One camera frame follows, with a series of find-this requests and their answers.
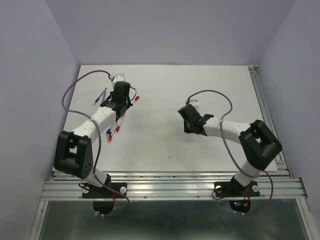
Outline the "light blue pen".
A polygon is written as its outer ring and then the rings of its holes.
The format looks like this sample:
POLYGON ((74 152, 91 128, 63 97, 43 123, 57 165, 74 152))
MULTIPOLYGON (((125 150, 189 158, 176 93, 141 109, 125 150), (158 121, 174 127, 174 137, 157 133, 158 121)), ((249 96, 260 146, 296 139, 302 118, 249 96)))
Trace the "light blue pen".
POLYGON ((110 96, 110 92, 108 90, 105 90, 102 95, 102 102, 104 102, 109 96, 110 96))

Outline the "blue gel pen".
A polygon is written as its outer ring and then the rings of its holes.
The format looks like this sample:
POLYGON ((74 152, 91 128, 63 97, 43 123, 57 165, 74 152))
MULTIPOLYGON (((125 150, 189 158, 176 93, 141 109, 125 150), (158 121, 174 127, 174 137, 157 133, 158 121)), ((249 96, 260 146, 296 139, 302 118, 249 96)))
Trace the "blue gel pen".
POLYGON ((107 88, 104 88, 103 91, 101 92, 101 94, 96 98, 96 100, 94 101, 93 105, 96 105, 99 100, 101 99, 101 97, 106 93, 107 88))

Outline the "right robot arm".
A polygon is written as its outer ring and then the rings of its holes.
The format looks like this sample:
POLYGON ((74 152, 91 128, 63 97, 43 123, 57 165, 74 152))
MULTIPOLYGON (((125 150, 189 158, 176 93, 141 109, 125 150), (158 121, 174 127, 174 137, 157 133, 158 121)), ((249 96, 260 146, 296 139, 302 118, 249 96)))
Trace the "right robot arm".
POLYGON ((230 181, 231 192, 242 195, 248 190, 248 185, 266 170, 269 164, 280 154, 283 146, 262 120, 252 123, 223 121, 222 119, 205 114, 203 116, 192 104, 186 104, 178 110, 183 119, 184 132, 206 137, 222 139, 227 152, 231 155, 227 140, 241 145, 246 161, 242 166, 232 161, 238 172, 230 181))

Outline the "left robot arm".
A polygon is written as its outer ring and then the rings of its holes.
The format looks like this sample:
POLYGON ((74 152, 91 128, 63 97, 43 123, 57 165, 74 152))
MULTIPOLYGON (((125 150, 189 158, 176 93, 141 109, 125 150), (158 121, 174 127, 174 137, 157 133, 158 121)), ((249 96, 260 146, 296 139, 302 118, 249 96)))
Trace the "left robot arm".
POLYGON ((102 147, 102 133, 116 124, 133 104, 130 99, 131 84, 117 81, 110 96, 96 112, 72 131, 62 131, 57 138, 54 168, 84 180, 100 197, 111 193, 111 177, 97 169, 93 156, 93 143, 98 141, 97 158, 102 147))

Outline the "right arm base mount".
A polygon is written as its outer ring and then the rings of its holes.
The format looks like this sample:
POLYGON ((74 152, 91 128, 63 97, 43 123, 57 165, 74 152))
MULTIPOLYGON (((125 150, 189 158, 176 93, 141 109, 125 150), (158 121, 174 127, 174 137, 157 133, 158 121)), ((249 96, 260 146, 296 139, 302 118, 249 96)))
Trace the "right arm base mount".
POLYGON ((220 181, 214 183, 212 195, 217 199, 259 197, 260 190, 256 181, 252 181, 248 186, 242 186, 237 182, 220 181))

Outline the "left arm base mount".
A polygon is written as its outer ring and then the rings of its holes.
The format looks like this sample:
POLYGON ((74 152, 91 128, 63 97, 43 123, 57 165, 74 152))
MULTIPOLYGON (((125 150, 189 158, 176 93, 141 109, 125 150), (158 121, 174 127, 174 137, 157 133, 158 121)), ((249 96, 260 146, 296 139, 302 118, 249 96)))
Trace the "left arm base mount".
MULTIPOLYGON (((83 199, 111 199, 113 197, 113 192, 104 187, 97 187, 86 182, 79 183, 78 186, 82 189, 83 199)), ((127 186, 126 182, 113 182, 110 188, 120 192, 122 187, 127 188, 127 186)))

